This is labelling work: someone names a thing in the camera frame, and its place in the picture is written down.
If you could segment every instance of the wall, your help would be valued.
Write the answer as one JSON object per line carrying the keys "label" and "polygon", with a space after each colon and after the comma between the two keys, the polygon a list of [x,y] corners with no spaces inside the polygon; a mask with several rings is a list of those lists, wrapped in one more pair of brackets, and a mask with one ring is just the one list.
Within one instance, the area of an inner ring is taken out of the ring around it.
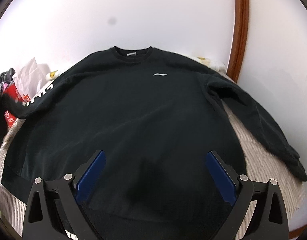
{"label": "wall", "polygon": [[[250,0],[238,84],[271,113],[307,171],[307,11],[299,0]],[[290,230],[306,223],[307,198]]]}
{"label": "wall", "polygon": [[234,0],[14,0],[0,20],[0,72],[32,57],[52,70],[117,45],[228,64]]}

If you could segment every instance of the silver screw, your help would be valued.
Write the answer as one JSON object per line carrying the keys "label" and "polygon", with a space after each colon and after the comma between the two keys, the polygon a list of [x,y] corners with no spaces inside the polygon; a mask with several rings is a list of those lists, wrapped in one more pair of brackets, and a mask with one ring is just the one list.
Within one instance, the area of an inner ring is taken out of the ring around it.
{"label": "silver screw", "polygon": [[70,180],[70,179],[72,179],[72,174],[71,174],[71,173],[66,174],[66,175],[64,176],[64,179],[65,179],[65,180]]}
{"label": "silver screw", "polygon": [[272,185],[277,185],[277,180],[271,179],[271,180],[270,180],[270,183],[271,183]]}
{"label": "silver screw", "polygon": [[247,180],[248,180],[248,177],[247,177],[247,175],[245,175],[245,174],[241,174],[241,175],[239,176],[239,178],[240,178],[241,180],[243,180],[243,181],[247,181]]}
{"label": "silver screw", "polygon": [[38,178],[36,178],[36,179],[34,180],[34,182],[35,182],[36,184],[39,184],[41,181],[42,181],[42,178],[40,178],[40,177],[38,177]]}

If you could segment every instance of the sweatshirt's left sleeve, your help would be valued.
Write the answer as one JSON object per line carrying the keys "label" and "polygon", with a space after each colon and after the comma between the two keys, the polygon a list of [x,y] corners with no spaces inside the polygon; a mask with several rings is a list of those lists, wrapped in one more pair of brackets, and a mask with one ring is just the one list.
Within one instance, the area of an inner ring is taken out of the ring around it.
{"label": "sweatshirt's left sleeve", "polygon": [[307,181],[299,154],[289,145],[279,125],[259,103],[218,73],[208,75],[204,87],[208,96],[214,100],[213,103],[220,105],[223,100],[266,150],[284,161],[294,176]]}

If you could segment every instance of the beige striped fabric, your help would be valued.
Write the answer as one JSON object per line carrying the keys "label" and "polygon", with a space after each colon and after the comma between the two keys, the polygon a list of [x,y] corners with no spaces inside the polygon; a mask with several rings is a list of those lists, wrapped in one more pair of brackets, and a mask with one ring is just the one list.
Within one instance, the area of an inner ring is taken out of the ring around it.
{"label": "beige striped fabric", "polygon": [[[305,191],[302,183],[288,171],[287,167],[282,161],[264,149],[264,147],[251,135],[251,133],[244,127],[244,125],[226,105],[224,105],[224,107],[244,151],[248,177],[251,180],[260,182],[267,182],[271,178],[278,181],[284,198],[288,220],[290,220],[294,212],[300,207],[305,197]],[[17,119],[15,121],[14,125],[6,135],[2,147],[0,148],[0,182],[7,150],[12,139],[23,123],[24,120]],[[236,239],[241,239],[243,237],[252,217],[254,208],[255,203],[251,203],[244,221],[242,222],[237,233]],[[22,235],[25,209],[26,204],[14,197],[0,183],[1,213],[10,223],[10,225],[20,234],[20,236]],[[67,232],[67,235],[71,239],[77,239],[77,237],[72,233]]]}

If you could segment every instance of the neckline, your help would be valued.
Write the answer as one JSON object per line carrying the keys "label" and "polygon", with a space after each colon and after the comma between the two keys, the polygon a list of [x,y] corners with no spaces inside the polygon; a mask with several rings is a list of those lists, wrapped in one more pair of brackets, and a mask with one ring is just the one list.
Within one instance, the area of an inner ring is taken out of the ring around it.
{"label": "neckline", "polygon": [[[138,49],[138,50],[121,49],[117,46],[111,48],[111,52],[116,58],[123,60],[125,62],[132,62],[132,63],[138,63],[144,61],[151,55],[153,50],[154,50],[153,47],[149,47],[146,49]],[[129,53],[136,53],[136,54],[128,56],[127,54]]]}

